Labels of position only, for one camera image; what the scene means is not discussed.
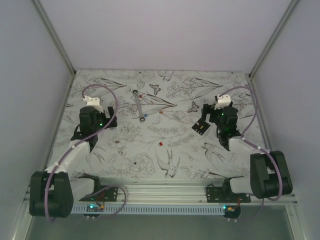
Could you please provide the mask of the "black fuse box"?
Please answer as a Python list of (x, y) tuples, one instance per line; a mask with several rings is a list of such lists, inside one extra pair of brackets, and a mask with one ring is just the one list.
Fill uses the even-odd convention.
[(210, 127), (210, 124), (203, 121), (201, 118), (191, 127), (196, 133), (199, 135), (203, 135), (208, 128)]

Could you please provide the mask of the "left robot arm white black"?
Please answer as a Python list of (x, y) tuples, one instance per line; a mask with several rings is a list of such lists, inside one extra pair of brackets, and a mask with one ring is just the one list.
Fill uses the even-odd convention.
[(95, 149), (98, 134), (107, 128), (117, 127), (113, 107), (99, 111), (85, 106), (79, 112), (79, 125), (70, 139), (69, 149), (62, 157), (43, 171), (36, 171), (30, 179), (29, 213), (33, 217), (66, 218), (74, 203), (89, 199), (98, 200), (107, 187), (98, 176), (84, 173), (73, 178), (80, 163)]

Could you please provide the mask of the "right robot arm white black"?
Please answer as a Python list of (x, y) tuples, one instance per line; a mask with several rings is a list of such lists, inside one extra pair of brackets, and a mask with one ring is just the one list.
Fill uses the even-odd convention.
[(204, 126), (209, 125), (207, 117), (216, 126), (219, 144), (225, 150), (249, 161), (249, 173), (224, 181), (221, 195), (226, 202), (234, 202), (240, 194), (277, 201), (281, 196), (293, 192), (284, 153), (264, 149), (247, 140), (237, 129), (238, 110), (232, 103), (220, 109), (215, 104), (204, 104), (201, 110)]

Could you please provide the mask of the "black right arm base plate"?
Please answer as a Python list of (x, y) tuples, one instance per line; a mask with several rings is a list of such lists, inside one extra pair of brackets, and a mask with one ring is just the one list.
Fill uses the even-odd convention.
[(245, 193), (233, 193), (225, 187), (209, 184), (205, 188), (206, 200), (208, 203), (250, 203), (251, 197)]

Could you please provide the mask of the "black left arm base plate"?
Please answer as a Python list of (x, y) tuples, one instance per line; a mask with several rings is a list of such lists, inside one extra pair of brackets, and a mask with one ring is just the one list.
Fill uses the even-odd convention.
[(118, 197), (118, 187), (102, 186), (98, 191), (91, 193), (83, 198), (80, 202), (116, 202)]

